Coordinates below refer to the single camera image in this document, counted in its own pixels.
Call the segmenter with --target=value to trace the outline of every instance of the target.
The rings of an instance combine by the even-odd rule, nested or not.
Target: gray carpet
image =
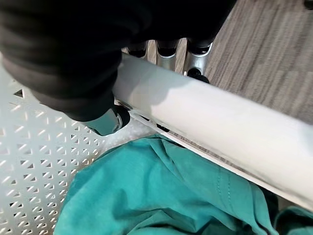
[[[238,0],[205,75],[221,89],[313,124],[313,11],[302,0]],[[177,71],[182,70],[185,40]],[[149,42],[149,60],[155,44]]]

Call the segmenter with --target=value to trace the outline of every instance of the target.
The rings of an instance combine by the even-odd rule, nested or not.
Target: white metal surface
[[[0,66],[0,235],[52,234],[76,171],[153,133],[131,120],[101,137],[40,104]]]
[[[251,181],[313,210],[312,126],[128,55],[114,94],[228,162],[216,163],[235,165],[237,174],[247,178],[248,172]]]

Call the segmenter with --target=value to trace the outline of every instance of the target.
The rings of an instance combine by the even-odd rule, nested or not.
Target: white tube
[[[313,208],[313,127],[125,55],[117,99]]]

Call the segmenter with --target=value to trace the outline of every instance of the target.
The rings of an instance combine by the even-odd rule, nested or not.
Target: perforated metal sheet
[[[40,104],[0,66],[0,235],[52,234],[75,173],[107,149],[152,133],[132,120],[101,137]]]

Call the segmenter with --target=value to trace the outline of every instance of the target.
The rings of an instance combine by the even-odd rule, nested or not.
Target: teal cloth
[[[313,235],[313,213],[295,206],[279,212],[274,224],[282,235]]]
[[[278,234],[255,184],[160,135],[108,151],[78,172],[54,232],[193,233]]]

